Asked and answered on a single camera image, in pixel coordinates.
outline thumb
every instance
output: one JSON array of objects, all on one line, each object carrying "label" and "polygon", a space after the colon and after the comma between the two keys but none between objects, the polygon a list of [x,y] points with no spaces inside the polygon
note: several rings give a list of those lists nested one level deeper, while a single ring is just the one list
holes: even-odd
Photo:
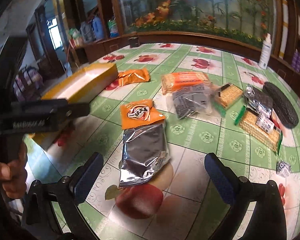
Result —
[{"label": "thumb", "polygon": [[0,180],[11,180],[11,172],[9,166],[1,162],[0,162]]}]

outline black oval object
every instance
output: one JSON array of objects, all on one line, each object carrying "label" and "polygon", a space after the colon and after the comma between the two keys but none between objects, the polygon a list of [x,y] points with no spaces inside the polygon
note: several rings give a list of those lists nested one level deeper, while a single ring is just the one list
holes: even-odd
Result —
[{"label": "black oval object", "polygon": [[270,82],[265,82],[263,92],[273,99],[273,109],[281,123],[289,129],[296,127],[299,123],[298,114],[285,94]]}]

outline blue gripper pad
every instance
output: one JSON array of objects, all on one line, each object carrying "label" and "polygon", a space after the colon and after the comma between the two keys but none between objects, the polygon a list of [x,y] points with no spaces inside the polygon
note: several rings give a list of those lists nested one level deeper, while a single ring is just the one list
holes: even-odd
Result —
[{"label": "blue gripper pad", "polygon": [[84,164],[77,168],[71,176],[69,184],[76,205],[83,203],[103,167],[103,156],[94,153]]},{"label": "blue gripper pad", "polygon": [[204,167],[217,188],[224,203],[233,205],[239,190],[239,179],[234,172],[223,165],[214,153],[204,158]]}]

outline purple bottle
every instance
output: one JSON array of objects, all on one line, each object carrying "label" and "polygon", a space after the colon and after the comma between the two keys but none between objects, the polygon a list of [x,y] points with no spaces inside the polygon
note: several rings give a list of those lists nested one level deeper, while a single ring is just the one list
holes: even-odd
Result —
[{"label": "purple bottle", "polygon": [[294,69],[296,68],[298,56],[299,56],[299,53],[298,53],[298,50],[296,49],[296,51],[293,54],[292,63],[291,63],[291,67],[293,67]]},{"label": "purple bottle", "polygon": [[297,60],[297,64],[296,64],[296,71],[300,72],[300,54],[299,54],[299,57],[298,57],[298,60]]}]

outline blue detergent bottle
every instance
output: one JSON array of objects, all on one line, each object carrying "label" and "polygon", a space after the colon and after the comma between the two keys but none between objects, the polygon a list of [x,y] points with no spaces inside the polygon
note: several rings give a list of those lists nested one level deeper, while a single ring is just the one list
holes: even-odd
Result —
[{"label": "blue detergent bottle", "polygon": [[96,36],[96,40],[102,40],[105,38],[105,34],[103,32],[103,28],[102,28],[102,23],[99,17],[95,16],[93,21],[92,21],[92,27],[93,27],[93,31],[94,34]]}]

